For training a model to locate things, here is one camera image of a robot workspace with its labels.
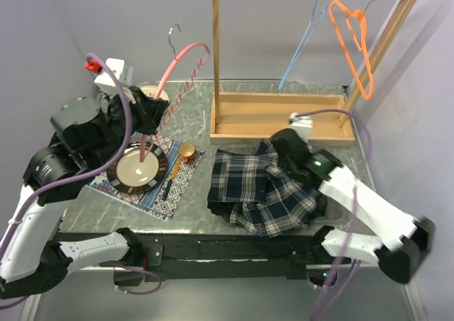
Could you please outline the navy beige plaid skirt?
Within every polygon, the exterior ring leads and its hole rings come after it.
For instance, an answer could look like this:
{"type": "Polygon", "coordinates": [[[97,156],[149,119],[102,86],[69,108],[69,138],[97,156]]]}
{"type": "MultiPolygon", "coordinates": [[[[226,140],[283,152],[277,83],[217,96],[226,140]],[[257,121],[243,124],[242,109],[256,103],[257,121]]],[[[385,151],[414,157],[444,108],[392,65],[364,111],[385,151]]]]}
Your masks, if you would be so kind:
{"type": "Polygon", "coordinates": [[[259,237],[277,237],[306,228],[326,213],[327,198],[294,180],[278,165],[272,141],[252,154],[217,150],[207,208],[231,225],[259,237]]]}

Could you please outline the pink hanger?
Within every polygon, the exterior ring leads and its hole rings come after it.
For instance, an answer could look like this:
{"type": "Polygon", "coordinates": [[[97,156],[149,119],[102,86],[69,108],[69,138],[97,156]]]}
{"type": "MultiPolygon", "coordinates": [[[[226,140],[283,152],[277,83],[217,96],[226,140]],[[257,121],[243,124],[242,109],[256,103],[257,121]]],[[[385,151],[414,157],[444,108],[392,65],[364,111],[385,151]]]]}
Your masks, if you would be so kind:
{"type": "Polygon", "coordinates": [[[188,46],[186,46],[185,48],[183,48],[177,54],[176,50],[175,50],[175,47],[172,44],[172,40],[171,40],[172,32],[173,32],[173,30],[175,28],[178,31],[182,31],[182,29],[180,27],[180,24],[178,24],[178,23],[175,23],[169,29],[169,32],[168,32],[168,35],[167,35],[167,41],[169,43],[169,46],[172,48],[174,58],[171,61],[170,65],[168,66],[168,68],[166,69],[165,73],[163,74],[163,76],[162,76],[162,78],[160,80],[160,83],[159,83],[158,88],[157,88],[157,92],[153,96],[154,99],[159,99],[161,97],[161,93],[162,93],[162,91],[163,91],[163,89],[164,89],[164,87],[165,87],[165,85],[167,83],[167,80],[169,79],[170,75],[173,73],[173,71],[177,67],[178,63],[183,59],[183,57],[189,51],[193,50],[196,47],[203,47],[205,52],[206,52],[206,54],[205,54],[203,59],[202,58],[198,59],[197,64],[196,64],[196,69],[193,69],[192,72],[191,72],[190,81],[186,81],[184,83],[183,93],[182,94],[178,94],[176,96],[175,100],[173,101],[173,104],[170,104],[168,106],[167,110],[165,111],[165,113],[163,114],[163,116],[162,116],[162,118],[160,120],[160,123],[159,123],[159,125],[157,127],[157,136],[159,136],[162,133],[162,129],[169,123],[170,118],[173,116],[173,114],[178,109],[179,102],[182,101],[187,96],[187,89],[192,86],[192,84],[194,83],[194,78],[198,75],[201,66],[204,65],[205,61],[208,59],[209,55],[211,54],[209,46],[206,43],[204,43],[204,42],[191,43],[188,46]]]}

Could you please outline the light blue wire hanger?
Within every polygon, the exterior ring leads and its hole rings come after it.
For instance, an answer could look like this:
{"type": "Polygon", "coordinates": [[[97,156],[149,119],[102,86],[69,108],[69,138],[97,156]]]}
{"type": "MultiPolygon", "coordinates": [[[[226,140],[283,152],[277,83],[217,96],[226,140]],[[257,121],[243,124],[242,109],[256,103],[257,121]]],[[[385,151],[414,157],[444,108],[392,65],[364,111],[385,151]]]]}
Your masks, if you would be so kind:
{"type": "Polygon", "coordinates": [[[312,10],[311,10],[311,18],[309,20],[309,23],[306,27],[306,30],[304,31],[304,34],[302,35],[301,37],[301,40],[288,64],[288,67],[284,73],[284,75],[282,76],[280,82],[279,82],[279,85],[277,87],[277,90],[278,91],[281,91],[283,89],[283,86],[284,86],[284,83],[286,82],[289,74],[291,73],[294,65],[297,63],[297,60],[299,59],[299,57],[301,56],[301,54],[303,53],[303,51],[305,50],[306,46],[308,45],[310,39],[312,38],[312,36],[314,35],[314,33],[316,32],[317,28],[319,27],[320,23],[322,22],[322,20],[324,19],[325,15],[326,15],[326,12],[328,10],[328,7],[327,6],[324,6],[319,12],[316,12],[316,7],[317,7],[317,4],[318,4],[318,1],[319,0],[315,0],[314,1],[314,5],[312,7],[312,10]]]}

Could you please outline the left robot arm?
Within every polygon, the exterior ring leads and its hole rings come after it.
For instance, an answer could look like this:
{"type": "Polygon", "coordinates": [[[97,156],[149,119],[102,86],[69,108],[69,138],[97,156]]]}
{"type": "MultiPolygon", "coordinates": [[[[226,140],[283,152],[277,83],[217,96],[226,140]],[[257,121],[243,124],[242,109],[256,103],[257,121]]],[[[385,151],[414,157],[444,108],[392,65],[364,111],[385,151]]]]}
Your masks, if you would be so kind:
{"type": "Polygon", "coordinates": [[[23,175],[14,217],[1,240],[1,298],[22,300],[45,293],[71,273],[117,261],[144,265],[145,248],[123,227],[98,238],[54,238],[61,218],[82,188],[119,159],[131,135],[154,135],[169,103],[130,87],[131,98],[113,96],[106,108],[90,97],[67,102],[50,122],[54,134],[23,175]]]}

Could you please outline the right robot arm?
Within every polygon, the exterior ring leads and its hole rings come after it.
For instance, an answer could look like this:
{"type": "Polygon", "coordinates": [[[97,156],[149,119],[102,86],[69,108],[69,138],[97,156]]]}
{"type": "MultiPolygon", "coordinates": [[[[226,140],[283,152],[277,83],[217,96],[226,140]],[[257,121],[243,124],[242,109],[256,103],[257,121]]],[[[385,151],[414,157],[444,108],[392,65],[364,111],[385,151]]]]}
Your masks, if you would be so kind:
{"type": "Polygon", "coordinates": [[[278,164],[292,179],[339,203],[372,230],[372,235],[322,227],[313,237],[311,256],[319,263],[333,257],[377,264],[387,277],[407,284],[431,253],[436,226],[396,208],[359,180],[327,150],[312,152],[291,128],[270,141],[278,164]]]}

